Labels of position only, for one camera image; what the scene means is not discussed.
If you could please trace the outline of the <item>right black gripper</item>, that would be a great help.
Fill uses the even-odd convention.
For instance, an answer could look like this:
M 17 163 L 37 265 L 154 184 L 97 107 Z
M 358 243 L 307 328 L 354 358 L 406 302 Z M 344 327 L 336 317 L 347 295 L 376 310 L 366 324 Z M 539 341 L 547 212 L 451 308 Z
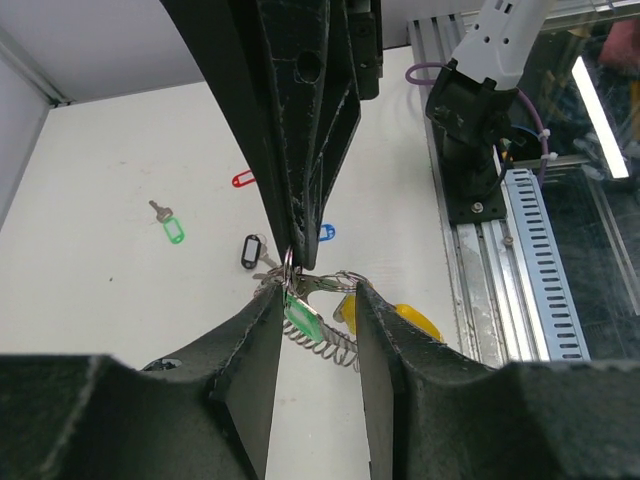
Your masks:
M 314 269 L 328 197 L 360 120 L 359 98 L 379 95 L 381 1 L 162 6 L 257 181 L 279 253 L 291 251 L 295 265 Z

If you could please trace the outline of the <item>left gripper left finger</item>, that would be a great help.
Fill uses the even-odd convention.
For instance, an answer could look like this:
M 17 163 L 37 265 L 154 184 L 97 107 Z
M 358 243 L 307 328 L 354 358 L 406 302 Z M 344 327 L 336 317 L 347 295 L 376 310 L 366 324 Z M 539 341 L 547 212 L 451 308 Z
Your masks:
M 283 292 L 141 370 L 108 355 L 1 359 L 5 479 L 262 479 Z

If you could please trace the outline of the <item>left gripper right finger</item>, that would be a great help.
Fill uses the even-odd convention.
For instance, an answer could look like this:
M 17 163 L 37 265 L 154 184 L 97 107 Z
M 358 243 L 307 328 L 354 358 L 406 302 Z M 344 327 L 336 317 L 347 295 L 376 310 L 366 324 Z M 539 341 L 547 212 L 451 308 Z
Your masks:
M 510 362 L 493 369 L 356 294 L 374 479 L 635 479 L 635 361 Z

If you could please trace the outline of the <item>keyring with yellow handle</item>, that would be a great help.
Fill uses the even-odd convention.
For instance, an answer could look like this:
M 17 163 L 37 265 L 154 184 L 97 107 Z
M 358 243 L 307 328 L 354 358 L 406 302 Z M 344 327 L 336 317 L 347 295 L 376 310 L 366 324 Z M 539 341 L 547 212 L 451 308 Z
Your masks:
M 283 288 L 283 303 L 284 294 L 290 292 L 301 297 L 318 313 L 323 341 L 316 343 L 305 337 L 286 319 L 284 314 L 283 335 L 285 338 L 324 361 L 354 371 L 360 370 L 356 334 L 351 335 L 345 324 L 337 323 L 333 319 L 333 312 L 347 294 L 356 295 L 357 287 L 360 284 L 372 285 L 365 276 L 349 270 L 339 270 L 333 274 L 312 275 L 304 273 L 300 269 L 294 269 L 291 264 L 285 263 L 277 268 L 269 267 L 265 273 L 256 273 L 254 278 L 258 281 L 258 286 L 255 289 L 257 294 L 272 285 L 280 285 Z M 314 293 L 326 293 L 338 297 L 338 303 L 330 316 L 324 316 L 318 308 L 312 305 L 311 295 Z

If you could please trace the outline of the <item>yellow tag key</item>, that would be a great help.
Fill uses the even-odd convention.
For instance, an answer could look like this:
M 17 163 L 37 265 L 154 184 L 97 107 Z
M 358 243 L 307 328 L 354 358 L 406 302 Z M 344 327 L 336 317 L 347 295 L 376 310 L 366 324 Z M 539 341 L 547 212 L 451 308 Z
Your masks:
M 351 335 L 356 334 L 356 295 L 347 294 L 333 312 L 333 319 L 345 324 Z

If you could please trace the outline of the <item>bright green tag key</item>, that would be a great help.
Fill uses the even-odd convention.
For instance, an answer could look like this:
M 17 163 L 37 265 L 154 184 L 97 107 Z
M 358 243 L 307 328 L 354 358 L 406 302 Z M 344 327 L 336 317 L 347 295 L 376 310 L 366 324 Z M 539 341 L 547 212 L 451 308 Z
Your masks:
M 308 339 L 316 343 L 324 340 L 318 313 L 301 297 L 290 292 L 285 293 L 284 314 Z

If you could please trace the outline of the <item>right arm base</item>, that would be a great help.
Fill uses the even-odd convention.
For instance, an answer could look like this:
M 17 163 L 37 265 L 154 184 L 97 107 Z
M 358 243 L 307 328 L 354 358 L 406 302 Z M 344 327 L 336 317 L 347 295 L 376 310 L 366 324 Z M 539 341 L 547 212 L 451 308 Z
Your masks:
M 449 223 L 478 224 L 503 219 L 501 185 L 510 162 L 495 164 L 499 142 L 513 133 L 508 111 L 515 88 L 478 82 L 463 74 L 455 59 L 446 63 L 429 94 L 425 113 L 435 134 L 437 161 Z

